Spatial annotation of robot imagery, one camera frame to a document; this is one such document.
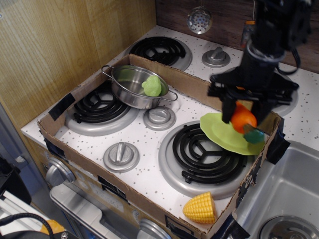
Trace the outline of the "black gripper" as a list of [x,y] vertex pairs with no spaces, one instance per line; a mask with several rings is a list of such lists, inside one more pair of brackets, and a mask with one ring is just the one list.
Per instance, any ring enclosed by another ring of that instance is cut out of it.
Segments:
[[[210,77],[211,85],[208,95],[218,97],[222,101],[222,121],[229,123],[236,109],[237,100],[254,102],[254,116],[257,124],[268,116],[276,107],[278,99],[283,96],[277,91],[290,91],[294,85],[279,77],[274,78],[277,69],[281,74],[287,75],[278,69],[279,62],[285,56],[265,54],[258,50],[252,42],[248,42],[238,67],[228,70],[222,74]],[[244,87],[246,90],[238,90],[236,86]]]

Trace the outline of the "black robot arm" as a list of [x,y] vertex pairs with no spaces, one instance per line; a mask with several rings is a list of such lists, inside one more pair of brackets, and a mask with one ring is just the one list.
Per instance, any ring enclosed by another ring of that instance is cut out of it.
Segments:
[[256,26],[241,63],[231,71],[212,75],[208,95],[222,102],[222,120],[229,123],[236,101],[251,101],[252,114],[261,123],[277,105],[289,105],[298,84],[288,80],[295,71],[282,71],[279,63],[290,51],[299,68],[297,47],[311,33],[313,0],[260,0]]

